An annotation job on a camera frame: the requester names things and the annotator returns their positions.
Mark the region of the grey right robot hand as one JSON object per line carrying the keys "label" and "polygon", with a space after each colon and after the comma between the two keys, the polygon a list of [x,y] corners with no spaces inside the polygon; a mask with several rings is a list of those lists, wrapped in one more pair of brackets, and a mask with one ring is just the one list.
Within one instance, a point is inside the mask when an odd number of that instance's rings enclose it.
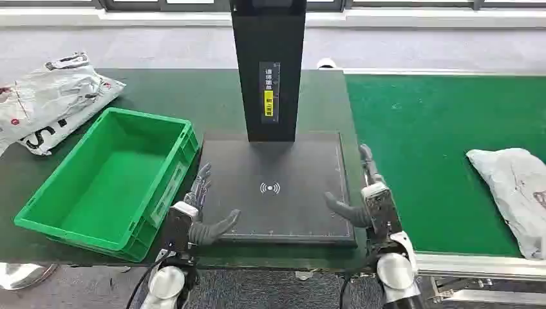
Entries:
{"label": "grey right robot hand", "polygon": [[[386,188],[386,184],[383,176],[378,173],[372,150],[366,144],[361,144],[359,146],[359,152],[361,166],[366,180],[364,188],[361,189],[361,196],[364,204],[366,204],[367,197],[372,193],[378,193],[381,189]],[[326,206],[340,217],[349,221],[354,227],[365,228],[371,225],[369,211],[366,206],[349,206],[348,204],[337,200],[330,192],[325,192],[324,197]]]}

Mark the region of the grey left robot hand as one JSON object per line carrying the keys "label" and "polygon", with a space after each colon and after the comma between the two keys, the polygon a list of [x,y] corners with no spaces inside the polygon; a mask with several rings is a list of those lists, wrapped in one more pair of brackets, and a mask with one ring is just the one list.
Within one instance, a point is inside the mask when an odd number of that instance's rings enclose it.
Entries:
{"label": "grey left robot hand", "polygon": [[211,186],[210,176],[211,163],[209,162],[200,168],[190,191],[185,194],[182,200],[184,203],[194,207],[198,211],[198,218],[194,220],[194,223],[189,228],[188,232],[189,242],[198,246],[213,244],[218,238],[236,226],[241,214],[239,209],[234,209],[225,219],[215,224],[206,225],[202,223],[200,212],[203,209],[206,195]]}

